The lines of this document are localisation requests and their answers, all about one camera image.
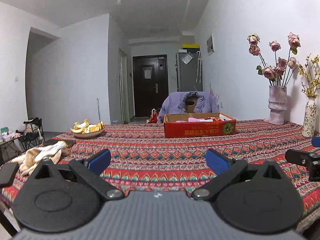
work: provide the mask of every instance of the white logo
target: white logo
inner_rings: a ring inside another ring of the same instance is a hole
[[[162,194],[157,193],[157,194],[154,194],[153,196],[156,197],[156,198],[160,198],[160,197],[162,197]]]

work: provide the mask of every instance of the pink vase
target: pink vase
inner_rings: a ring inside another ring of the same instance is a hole
[[[287,88],[283,86],[269,86],[269,123],[284,124],[284,111],[287,110]]]

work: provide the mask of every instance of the gray refrigerator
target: gray refrigerator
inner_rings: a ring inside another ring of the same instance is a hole
[[[200,70],[198,73],[198,82],[196,82],[198,54],[179,52],[176,55],[176,63],[178,92],[202,91],[202,77],[200,78]]]

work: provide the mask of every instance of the door handle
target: door handle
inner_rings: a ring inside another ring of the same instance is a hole
[[[158,84],[156,84],[156,86],[155,87],[153,87],[153,88],[155,88],[156,89],[156,94],[158,93]]]

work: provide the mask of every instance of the dark brown door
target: dark brown door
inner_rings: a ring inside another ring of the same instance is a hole
[[[133,57],[136,117],[150,116],[169,95],[167,55]]]

